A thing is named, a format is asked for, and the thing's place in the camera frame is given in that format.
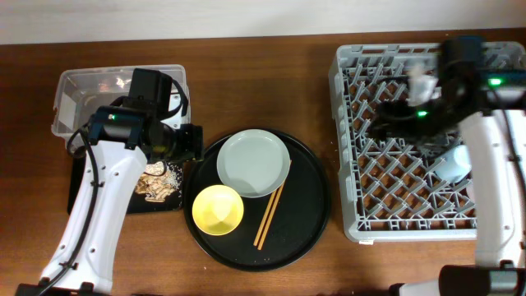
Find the food scraps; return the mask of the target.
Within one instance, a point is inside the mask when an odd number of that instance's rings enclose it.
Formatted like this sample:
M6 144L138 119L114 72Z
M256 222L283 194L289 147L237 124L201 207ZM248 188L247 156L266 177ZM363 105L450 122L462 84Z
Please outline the food scraps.
M182 182L183 170L179 164L160 161L146 165L134 193L150 203L176 201L182 197Z

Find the grey round plate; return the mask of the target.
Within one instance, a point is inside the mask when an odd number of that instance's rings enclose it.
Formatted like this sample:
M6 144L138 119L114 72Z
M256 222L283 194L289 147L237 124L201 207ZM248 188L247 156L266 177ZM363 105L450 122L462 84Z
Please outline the grey round plate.
M271 194L284 183L290 166L284 141L262 129L230 136L219 148L216 161L220 181L247 198Z

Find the blue cup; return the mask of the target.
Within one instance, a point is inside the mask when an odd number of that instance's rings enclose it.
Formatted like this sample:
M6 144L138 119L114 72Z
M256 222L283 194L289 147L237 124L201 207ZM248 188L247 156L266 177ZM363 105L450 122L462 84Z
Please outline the blue cup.
M458 183L472 170L468 147L459 145L448 150L437 158L438 165L434 169L437 177L448 183Z

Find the yellow bowl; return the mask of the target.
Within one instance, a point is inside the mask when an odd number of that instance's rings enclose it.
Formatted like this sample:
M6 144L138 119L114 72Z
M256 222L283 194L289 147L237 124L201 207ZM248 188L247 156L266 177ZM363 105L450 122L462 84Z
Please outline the yellow bowl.
M191 207L196 227L212 236L233 232L241 224L243 215L241 196L225 185L206 187L198 193Z

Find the wooden chopstick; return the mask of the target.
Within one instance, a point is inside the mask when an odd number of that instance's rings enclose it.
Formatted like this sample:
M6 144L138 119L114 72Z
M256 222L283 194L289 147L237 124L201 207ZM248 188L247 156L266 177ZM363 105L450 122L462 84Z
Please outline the wooden chopstick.
M269 218L268 218L268 220L267 220L267 224L266 224L266 226L265 226L265 231L264 231L264 233L263 233L262 240L260 241L259 246L256 247L256 249L257 249L258 251L261 251L262 248L263 248L263 246L264 246L265 239L266 239L267 234L268 234L268 232L269 232L269 229L270 229L270 225L271 225L271 223L272 223L272 220L273 220L273 218L274 218L274 216L275 216L275 212L276 212L277 206L278 206L278 204L279 204L279 200L280 200L280 197L281 197L281 195L282 195L282 192L283 192L283 190L284 190L284 185L285 185L285 183L286 183L286 181L284 181L284 182L279 186L279 191L277 192L277 195L276 195L276 197L275 197L275 202L274 202L274 204L272 205L272 208L271 208L271 210L270 210L270 215L269 215Z
M276 197L278 191L279 191L279 187L278 187L275 191L273 191L273 192L271 193L271 195L270 195L270 199L269 199L268 204L267 204L267 207L266 207L266 209L265 209L265 213L264 213L264 215L263 215L263 217L262 217L262 220L261 220L260 226L259 226L259 228L258 228L258 230L257 230L257 233L256 233L255 240L254 240L254 242L253 242L253 245L254 245L255 247L258 247L259 244L260 244L260 241L262 240L262 236L263 236L263 233L264 233L264 231L265 231L265 226L266 226L266 224L267 224L267 220L268 220L269 215L270 215L270 210L271 210L271 208L272 208L272 205L273 205L274 202L275 202L275 197Z

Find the pink cup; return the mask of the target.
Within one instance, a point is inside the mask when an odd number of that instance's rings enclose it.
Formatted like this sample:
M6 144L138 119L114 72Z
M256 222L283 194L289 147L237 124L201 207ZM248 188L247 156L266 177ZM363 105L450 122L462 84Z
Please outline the pink cup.
M466 193L469 197L469 199L472 201L472 202L475 202L476 201L476 196L475 196L475 191L474 191L474 185L473 183L469 183L466 187Z

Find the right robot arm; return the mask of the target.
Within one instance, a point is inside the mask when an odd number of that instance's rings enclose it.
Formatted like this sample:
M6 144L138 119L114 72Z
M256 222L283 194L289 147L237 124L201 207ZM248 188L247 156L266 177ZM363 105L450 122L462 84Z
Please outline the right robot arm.
M392 295L525 293L525 72L472 62L439 70L441 97L384 102L369 129L413 143L458 127L468 148L478 234L472 266L443 266L437 280L393 284Z

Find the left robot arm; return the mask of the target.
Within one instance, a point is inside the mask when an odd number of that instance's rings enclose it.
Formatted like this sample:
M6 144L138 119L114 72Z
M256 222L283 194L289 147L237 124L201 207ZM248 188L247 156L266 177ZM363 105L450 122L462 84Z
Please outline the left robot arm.
M42 272L38 295L108 294L123 221L146 166L203 158L202 127L172 129L154 110L103 106L79 134L85 171L58 249Z

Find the grey dishwasher rack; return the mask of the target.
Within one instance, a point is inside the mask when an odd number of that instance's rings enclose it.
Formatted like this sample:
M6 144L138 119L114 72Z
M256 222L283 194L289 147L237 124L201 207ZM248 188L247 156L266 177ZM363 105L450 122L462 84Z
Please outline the grey dishwasher rack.
M458 127L422 143L367 135L384 101L407 101L408 74L418 63L436 76L440 44L359 44L337 49L329 72L339 137L339 186L346 236L359 243L470 240L478 234L476 202L466 187L437 177L437 158L465 145ZM525 72L515 42L483 43L481 67Z

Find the clear plastic waste bin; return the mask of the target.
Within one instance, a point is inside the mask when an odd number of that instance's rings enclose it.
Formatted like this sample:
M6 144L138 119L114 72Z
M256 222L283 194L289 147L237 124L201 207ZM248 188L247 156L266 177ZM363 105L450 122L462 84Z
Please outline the clear plastic waste bin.
M95 67L67 70L60 76L54 99L53 109L55 117L51 126L52 133L64 140L64 146L72 138L73 133L87 123L93 113L100 106L110 105L118 97L128 95L132 74L136 68L157 70L170 75L183 88L190 101L190 91L187 86L186 71L178 64L169 65L140 65L120 67ZM179 103L179 95L172 87L170 106ZM191 123L191 106L188 105L187 115L183 118L162 120L162 123L178 130L182 124ZM94 152L104 147L117 153L128 152L123 142L103 142L92 146Z

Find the black rectangular tray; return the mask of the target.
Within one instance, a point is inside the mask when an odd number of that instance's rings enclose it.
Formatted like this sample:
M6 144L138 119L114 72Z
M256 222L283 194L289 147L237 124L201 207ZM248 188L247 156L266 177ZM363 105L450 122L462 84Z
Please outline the black rectangular tray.
M170 211L178 210L182 207L182 197L176 201L168 201L165 203L150 203L147 202L142 195L132 193L131 200L127 208L128 214L149 213L156 211Z

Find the round black serving tray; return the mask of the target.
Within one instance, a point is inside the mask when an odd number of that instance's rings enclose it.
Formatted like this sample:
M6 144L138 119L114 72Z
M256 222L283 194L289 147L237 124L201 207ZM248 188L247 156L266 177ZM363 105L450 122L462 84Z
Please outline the round black serving tray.
M205 158L195 164L183 189L183 212L193 238L221 264L243 271L271 271L287 266L307 254L321 237L330 216L331 192L322 163L305 144L287 133L272 131L288 148L292 168L262 249L253 245L269 197L244 198L244 215L232 232L213 236L201 231L191 209L199 192L219 185L216 160L223 136L205 149Z

